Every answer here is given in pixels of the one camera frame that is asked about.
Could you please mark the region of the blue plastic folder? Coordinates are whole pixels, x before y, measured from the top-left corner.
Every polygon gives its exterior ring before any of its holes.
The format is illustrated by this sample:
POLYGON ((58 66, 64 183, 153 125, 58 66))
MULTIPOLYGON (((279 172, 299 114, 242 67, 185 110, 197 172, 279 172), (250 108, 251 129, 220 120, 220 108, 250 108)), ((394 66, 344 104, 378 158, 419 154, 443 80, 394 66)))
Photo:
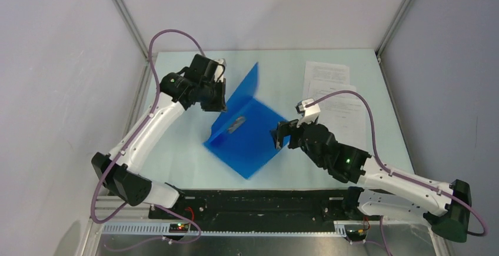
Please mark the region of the blue plastic folder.
POLYGON ((211 135, 204 142, 218 159, 245 179, 249 179, 279 150, 271 132, 286 119, 255 97, 259 65, 251 68, 211 126, 211 135))

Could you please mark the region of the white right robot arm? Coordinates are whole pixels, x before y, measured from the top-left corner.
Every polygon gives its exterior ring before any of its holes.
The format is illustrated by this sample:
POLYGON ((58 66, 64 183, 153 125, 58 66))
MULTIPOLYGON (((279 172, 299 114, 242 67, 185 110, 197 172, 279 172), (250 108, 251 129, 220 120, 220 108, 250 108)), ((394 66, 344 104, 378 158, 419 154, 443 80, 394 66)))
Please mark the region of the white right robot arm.
POLYGON ((401 197, 411 203, 409 212, 422 208, 423 221, 446 240, 464 243, 470 236, 470 211, 466 207, 471 205, 471 189, 467 182, 432 181, 379 164, 368 152, 339 143, 325 125, 316 122, 281 121, 270 134, 277 150, 288 137, 289 149, 299 148, 339 182, 352 182, 363 190, 381 189, 401 197))

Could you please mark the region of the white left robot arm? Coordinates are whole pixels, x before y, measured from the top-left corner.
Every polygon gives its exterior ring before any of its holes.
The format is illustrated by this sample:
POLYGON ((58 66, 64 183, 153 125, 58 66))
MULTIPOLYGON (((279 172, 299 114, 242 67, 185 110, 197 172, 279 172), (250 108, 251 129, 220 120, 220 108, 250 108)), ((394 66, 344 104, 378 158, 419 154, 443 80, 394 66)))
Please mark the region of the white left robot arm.
POLYGON ((140 172, 164 132, 191 106, 205 112, 225 112, 225 59, 196 54, 190 65, 159 81, 153 103, 122 141, 91 160, 103 186, 130 206, 162 206, 171 218, 181 217, 186 203, 174 186, 143 177, 140 172))

